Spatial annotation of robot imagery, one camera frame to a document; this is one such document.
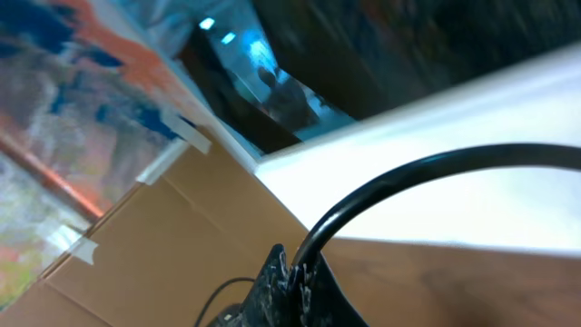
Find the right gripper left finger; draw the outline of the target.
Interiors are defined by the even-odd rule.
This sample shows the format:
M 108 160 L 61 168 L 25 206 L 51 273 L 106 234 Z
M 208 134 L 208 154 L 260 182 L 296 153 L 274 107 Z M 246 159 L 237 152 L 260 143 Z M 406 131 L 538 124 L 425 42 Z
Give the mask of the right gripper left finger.
M 251 282 L 249 293 L 240 303 L 223 309 L 208 327 L 274 327 L 287 326 L 289 270 L 282 244 L 275 244 L 256 278 L 236 277 L 221 284 L 206 302 L 209 309 L 213 300 L 228 286 L 237 282 Z

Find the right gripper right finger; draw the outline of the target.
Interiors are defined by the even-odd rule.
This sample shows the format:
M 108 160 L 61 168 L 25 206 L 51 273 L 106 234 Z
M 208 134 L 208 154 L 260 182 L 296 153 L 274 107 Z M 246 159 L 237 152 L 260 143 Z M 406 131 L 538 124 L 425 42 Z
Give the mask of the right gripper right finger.
M 296 269 L 292 308 L 303 327 L 368 327 L 342 292 L 325 257 Z

